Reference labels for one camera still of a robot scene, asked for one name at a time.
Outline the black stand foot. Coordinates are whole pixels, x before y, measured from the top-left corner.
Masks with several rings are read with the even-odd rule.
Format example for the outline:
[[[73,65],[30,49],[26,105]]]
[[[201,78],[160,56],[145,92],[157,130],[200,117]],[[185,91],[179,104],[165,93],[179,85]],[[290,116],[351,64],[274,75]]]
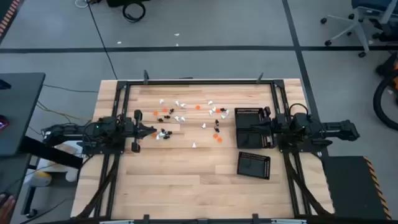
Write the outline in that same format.
[[[25,215],[27,218],[33,218],[37,215],[37,210],[31,208],[36,187],[28,187],[25,195],[24,203],[22,205],[21,215]]]

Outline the black desk crossbar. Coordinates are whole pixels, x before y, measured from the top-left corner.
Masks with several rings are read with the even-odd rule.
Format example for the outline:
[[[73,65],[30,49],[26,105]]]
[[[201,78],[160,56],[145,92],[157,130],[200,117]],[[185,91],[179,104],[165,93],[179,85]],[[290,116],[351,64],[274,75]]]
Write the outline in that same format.
[[[82,158],[54,147],[47,146],[46,144],[28,136],[23,138],[21,145],[19,146],[19,151],[75,169],[80,169],[83,164]]]

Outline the black chair base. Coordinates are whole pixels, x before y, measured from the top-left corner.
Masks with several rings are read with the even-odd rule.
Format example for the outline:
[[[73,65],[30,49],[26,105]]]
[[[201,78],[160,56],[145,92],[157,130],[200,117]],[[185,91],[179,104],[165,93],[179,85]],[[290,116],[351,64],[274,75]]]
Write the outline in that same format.
[[[373,33],[372,39],[381,42],[398,42],[398,19],[381,24],[377,19],[369,19],[373,26],[381,32]]]

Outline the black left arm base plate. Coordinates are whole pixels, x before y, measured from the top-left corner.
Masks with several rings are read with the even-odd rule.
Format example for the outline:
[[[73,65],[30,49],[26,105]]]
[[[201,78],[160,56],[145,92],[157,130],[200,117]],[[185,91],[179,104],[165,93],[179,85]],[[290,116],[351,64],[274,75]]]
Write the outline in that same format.
[[[97,154],[122,154],[124,152],[124,146],[83,146],[82,153],[87,155]]]

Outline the white and yellow bag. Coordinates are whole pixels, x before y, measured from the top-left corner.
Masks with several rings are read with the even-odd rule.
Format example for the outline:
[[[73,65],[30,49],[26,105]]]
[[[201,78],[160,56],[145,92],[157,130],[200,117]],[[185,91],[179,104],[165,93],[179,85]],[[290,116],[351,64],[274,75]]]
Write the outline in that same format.
[[[33,171],[24,179],[24,183],[31,187],[46,187],[52,181],[52,176],[46,172]]]

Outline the white-legged blue office chair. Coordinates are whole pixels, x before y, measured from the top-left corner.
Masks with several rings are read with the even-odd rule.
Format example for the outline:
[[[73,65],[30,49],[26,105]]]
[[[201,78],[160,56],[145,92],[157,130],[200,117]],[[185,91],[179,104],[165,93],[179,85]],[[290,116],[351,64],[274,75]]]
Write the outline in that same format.
[[[363,28],[364,20],[366,18],[377,19],[381,24],[386,24],[388,21],[398,19],[398,0],[351,0],[351,7],[354,13],[347,18],[327,15],[320,19],[320,24],[326,24],[328,18],[351,23],[345,30],[326,40],[324,45],[328,47],[335,39],[342,35],[350,36],[354,32],[364,49],[358,54],[358,57],[363,58],[370,51],[369,40]]]

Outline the black slotted plastic basket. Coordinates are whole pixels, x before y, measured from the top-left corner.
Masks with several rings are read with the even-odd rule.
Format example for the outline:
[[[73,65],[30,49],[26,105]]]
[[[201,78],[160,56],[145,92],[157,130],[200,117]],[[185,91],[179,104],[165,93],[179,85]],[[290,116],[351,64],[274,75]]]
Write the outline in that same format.
[[[248,129],[263,122],[265,114],[262,108],[235,108],[234,117],[238,129]]]
[[[271,158],[259,154],[239,152],[237,174],[269,180]]]
[[[270,146],[264,146],[261,134],[248,134],[245,133],[246,129],[236,130],[236,142],[238,149],[261,149],[269,148]]]

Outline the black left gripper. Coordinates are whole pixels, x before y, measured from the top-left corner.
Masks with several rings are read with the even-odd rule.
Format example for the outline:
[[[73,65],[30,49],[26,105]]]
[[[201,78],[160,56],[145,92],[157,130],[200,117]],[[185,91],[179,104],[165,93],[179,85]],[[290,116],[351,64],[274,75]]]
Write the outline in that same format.
[[[134,121],[131,117],[126,117],[124,119],[124,132],[127,138],[133,138],[131,143],[132,152],[140,152],[141,147],[138,143],[138,139],[143,139],[144,137],[154,134],[157,132],[153,126],[145,126],[142,121],[141,110],[134,111]]]

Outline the dark grey desk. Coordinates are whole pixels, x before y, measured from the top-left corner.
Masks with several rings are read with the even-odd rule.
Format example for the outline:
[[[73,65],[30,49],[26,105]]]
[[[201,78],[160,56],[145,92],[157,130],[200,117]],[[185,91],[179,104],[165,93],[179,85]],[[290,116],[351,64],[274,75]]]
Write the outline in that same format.
[[[0,115],[8,125],[0,129],[0,157],[29,153],[27,128],[45,80],[45,73],[0,73],[0,80],[11,85],[0,90]]]

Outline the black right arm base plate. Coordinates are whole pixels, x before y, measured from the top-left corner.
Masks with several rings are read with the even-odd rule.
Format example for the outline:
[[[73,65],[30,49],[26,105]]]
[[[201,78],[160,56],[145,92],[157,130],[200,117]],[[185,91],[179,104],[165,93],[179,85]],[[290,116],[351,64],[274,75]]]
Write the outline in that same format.
[[[282,152],[320,152],[333,141],[327,139],[292,139],[279,138],[278,147]]]

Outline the black equipment case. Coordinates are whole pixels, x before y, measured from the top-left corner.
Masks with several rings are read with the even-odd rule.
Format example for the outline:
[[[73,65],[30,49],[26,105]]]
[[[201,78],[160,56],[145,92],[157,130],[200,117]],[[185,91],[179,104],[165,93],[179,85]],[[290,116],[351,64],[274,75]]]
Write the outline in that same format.
[[[149,1],[149,0],[106,0],[106,3],[109,7],[119,7],[143,1]]]

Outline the white cardboard box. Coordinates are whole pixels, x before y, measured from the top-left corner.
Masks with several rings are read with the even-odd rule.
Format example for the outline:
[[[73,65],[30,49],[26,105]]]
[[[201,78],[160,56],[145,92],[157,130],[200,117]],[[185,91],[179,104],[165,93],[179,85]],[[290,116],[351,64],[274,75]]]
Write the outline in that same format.
[[[69,154],[73,154],[74,156],[83,158],[84,155],[82,154],[82,147],[77,144],[77,141],[67,141],[64,143],[61,143],[57,146],[55,146],[56,149],[59,149],[61,151],[67,152]],[[77,181],[78,178],[78,169],[68,167],[65,165],[57,164],[52,161],[48,161],[47,165],[49,166],[46,168],[47,172],[58,172],[58,173],[64,173],[65,174],[65,179],[68,182],[75,182]]]

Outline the black and orange machine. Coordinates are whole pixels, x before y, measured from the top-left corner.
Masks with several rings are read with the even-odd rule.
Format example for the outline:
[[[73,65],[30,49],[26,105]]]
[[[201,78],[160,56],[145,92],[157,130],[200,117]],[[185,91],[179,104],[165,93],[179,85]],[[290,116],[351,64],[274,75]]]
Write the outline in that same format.
[[[383,79],[391,77],[393,74],[398,73],[398,52],[394,52],[382,64],[376,67],[376,73],[383,77]],[[392,78],[389,85],[398,91],[398,77]]]

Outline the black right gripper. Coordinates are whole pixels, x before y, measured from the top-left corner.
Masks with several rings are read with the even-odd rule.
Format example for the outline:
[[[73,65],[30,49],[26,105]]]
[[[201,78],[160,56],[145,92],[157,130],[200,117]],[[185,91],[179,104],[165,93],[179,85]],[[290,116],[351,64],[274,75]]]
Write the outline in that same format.
[[[261,112],[261,122],[256,124],[247,124],[245,128],[245,133],[248,134],[261,134],[264,146],[276,146],[276,138],[273,133],[273,121],[270,117],[271,109],[269,106],[264,107]]]

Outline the person's hand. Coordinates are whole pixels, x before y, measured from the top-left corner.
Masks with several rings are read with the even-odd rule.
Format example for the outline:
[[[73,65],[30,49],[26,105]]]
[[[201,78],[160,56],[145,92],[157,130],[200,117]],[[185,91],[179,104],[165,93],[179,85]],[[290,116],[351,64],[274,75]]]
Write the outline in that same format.
[[[13,195],[0,194],[0,224],[10,224],[15,203]]]

